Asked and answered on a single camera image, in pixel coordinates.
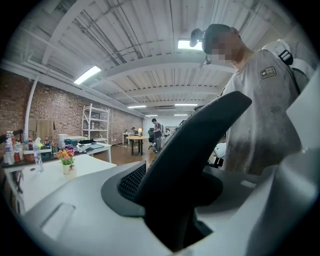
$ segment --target shirt logo patch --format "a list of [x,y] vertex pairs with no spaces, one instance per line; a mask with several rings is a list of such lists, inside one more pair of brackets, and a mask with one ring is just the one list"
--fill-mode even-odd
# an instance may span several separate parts
[[266,79],[269,77],[274,77],[275,75],[277,75],[276,70],[273,66],[267,67],[264,70],[262,70],[260,72],[261,78],[262,79]]

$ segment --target wooden floor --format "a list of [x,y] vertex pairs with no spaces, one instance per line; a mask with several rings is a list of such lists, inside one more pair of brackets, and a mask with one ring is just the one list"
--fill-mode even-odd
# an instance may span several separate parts
[[[138,152],[138,143],[134,145],[134,151]],[[124,145],[113,145],[111,147],[111,160],[113,164],[123,165],[133,162],[146,161],[146,168],[148,169],[150,164],[156,157],[156,154],[153,153],[152,149],[148,149],[149,143],[143,144],[143,155],[134,156],[131,155],[131,145],[125,143]],[[106,161],[107,153],[102,152],[94,155],[95,158]]]

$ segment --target desk clutter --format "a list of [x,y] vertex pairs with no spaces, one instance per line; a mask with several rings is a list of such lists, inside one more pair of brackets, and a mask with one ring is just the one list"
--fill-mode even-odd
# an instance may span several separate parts
[[21,133],[7,131],[3,163],[5,166],[30,164],[35,162],[38,155],[43,161],[53,160],[59,150],[72,150],[74,155],[79,155],[103,148],[103,145],[97,145],[93,139],[80,141],[80,144],[91,144],[90,146],[78,147],[76,139],[69,138],[67,134],[63,135],[66,135],[66,137],[63,137],[63,140],[59,137],[59,143],[56,145],[53,140],[48,139],[48,136],[45,136],[44,139],[37,137],[33,140],[31,136],[27,136],[25,130],[21,130]]

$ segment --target backpack strap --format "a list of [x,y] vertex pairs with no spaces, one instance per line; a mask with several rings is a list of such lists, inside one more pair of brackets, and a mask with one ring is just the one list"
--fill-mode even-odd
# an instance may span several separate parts
[[315,70],[306,61],[292,56],[289,45],[282,39],[270,42],[262,49],[272,53],[290,68],[301,71],[309,80],[315,73]]

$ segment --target white ceiling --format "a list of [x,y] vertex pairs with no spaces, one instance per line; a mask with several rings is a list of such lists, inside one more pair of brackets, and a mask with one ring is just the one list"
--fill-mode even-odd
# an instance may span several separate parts
[[226,85],[233,67],[201,51],[178,49],[195,28],[235,27],[258,49],[284,37],[294,21],[269,0],[47,0],[12,37],[5,59],[71,83],[102,69],[81,87],[146,115],[190,114]]

